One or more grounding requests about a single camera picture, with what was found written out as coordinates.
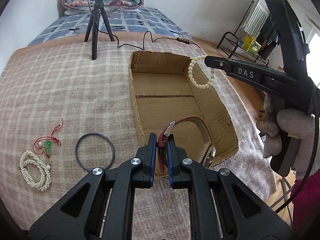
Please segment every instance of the red string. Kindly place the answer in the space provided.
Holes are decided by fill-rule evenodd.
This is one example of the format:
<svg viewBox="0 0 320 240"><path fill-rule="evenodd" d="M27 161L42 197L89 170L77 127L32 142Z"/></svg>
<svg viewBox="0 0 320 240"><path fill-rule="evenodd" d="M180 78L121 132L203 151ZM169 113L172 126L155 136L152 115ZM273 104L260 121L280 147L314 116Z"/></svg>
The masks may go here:
<svg viewBox="0 0 320 240"><path fill-rule="evenodd" d="M55 138L55 137L53 136L53 133L54 133L54 132L56 132L56 131L58 131L58 130L60 130L60 129L62 128L62 125L63 125L63 119L62 119L62 118L61 118L61 121L62 121L62 124L57 125L57 126L53 129L53 131L52 131L52 133L51 133L51 136L40 137L40 138L38 138L38 139L34 142L34 144L33 144L33 152L34 152L35 154L41 155L42 153L44 153L48 158L50 158L50 155L48 155L47 150L46 150L44 147L38 147L38 145L36 145L38 142L41 142L41 141L44 141L44 140L53 140L53 141L56 141L59 146L61 145L61 142L60 142L57 138ZM40 150L40 149L44 149L44 150L42 150L41 153L36 153L35 148L36 148L36 149L39 149L39 150Z"/></svg>

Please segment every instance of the white glove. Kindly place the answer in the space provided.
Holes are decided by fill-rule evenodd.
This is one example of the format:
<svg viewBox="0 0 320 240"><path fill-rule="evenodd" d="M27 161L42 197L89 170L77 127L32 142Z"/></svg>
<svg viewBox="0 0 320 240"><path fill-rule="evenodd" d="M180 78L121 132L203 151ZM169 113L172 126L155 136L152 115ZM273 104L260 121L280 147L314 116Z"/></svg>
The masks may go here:
<svg viewBox="0 0 320 240"><path fill-rule="evenodd" d="M298 154L291 169L296 173L296 179L303 179L310 162L314 136L315 117L307 115L296 109L284 109L277 115L274 113L272 98L267 95L264 102L266 111L263 121L257 122L257 127L266 135L263 157L268 158L280 153L282 148L279 129L287 132L289 136L301 139ZM310 176L320 169L320 143L318 144L316 159Z"/></svg>

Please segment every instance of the pink pants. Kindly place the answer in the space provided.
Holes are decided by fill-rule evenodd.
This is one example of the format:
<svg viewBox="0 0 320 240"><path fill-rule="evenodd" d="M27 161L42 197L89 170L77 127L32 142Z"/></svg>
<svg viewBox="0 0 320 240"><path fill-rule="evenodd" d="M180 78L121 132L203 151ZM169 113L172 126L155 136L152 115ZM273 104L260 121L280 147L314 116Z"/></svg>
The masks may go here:
<svg viewBox="0 0 320 240"><path fill-rule="evenodd" d="M291 194L293 194L299 187L302 181L299 180L293 185ZM293 222L292 229L297 231L307 217L311 214L313 207L320 202L320 170L309 177L301 190L301 192L294 198L293 203Z"/></svg>

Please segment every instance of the blue gripper pad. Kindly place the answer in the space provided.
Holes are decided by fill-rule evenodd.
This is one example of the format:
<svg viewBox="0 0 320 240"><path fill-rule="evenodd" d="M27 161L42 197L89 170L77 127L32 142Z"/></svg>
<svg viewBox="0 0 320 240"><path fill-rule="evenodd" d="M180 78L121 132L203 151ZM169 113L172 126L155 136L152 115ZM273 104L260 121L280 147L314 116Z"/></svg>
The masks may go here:
<svg viewBox="0 0 320 240"><path fill-rule="evenodd" d="M150 187L153 186L153 182L155 180L155 166L156 166L156 147L157 145L157 137L155 136L155 139L152 144L152 156L151 156L151 166L150 166Z"/></svg>
<svg viewBox="0 0 320 240"><path fill-rule="evenodd" d="M173 166L172 166L172 157L170 143L167 142L167 164L168 164L168 174L169 174L169 183L170 187L173 185Z"/></svg>

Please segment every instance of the pearl bracelet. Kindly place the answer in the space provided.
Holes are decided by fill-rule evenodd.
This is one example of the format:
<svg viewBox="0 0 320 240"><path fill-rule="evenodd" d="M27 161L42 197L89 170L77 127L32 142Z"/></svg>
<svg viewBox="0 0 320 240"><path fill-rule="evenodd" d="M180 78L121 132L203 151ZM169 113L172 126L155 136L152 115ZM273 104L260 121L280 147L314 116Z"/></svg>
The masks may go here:
<svg viewBox="0 0 320 240"><path fill-rule="evenodd" d="M193 60L191 61L191 63L190 63L190 65L189 65L189 67L188 67L188 77L190 78L190 81L192 82L192 84L196 87L196 88L200 88L200 89L206 89L206 88L208 88L209 86L211 86L212 85L212 80L213 80L213 78L214 78L214 69L212 68L211 69L211 76L210 76L210 78L209 78L209 81L208 81L208 83L207 84L205 84L205 85L199 85L199 84L197 84L197 82L195 81L195 79L193 78L193 76L192 76L192 69L193 69L193 67L194 67L194 65L195 65L195 63L198 61L198 60L201 60L201 59L205 59L205 57L207 57L207 55L202 55L202 56L198 56L198 57L194 57L193 58Z"/></svg>
<svg viewBox="0 0 320 240"><path fill-rule="evenodd" d="M27 156L31 156L33 159L25 159ZM40 180L36 183L34 179L30 176L26 166L28 164L36 165L41 173ZM31 187L36 188L40 191L45 191L49 188L51 183L51 175L50 175L50 165L45 165L33 152L26 151L21 159L20 159L20 166L19 166L21 173L26 180L27 184Z"/></svg>

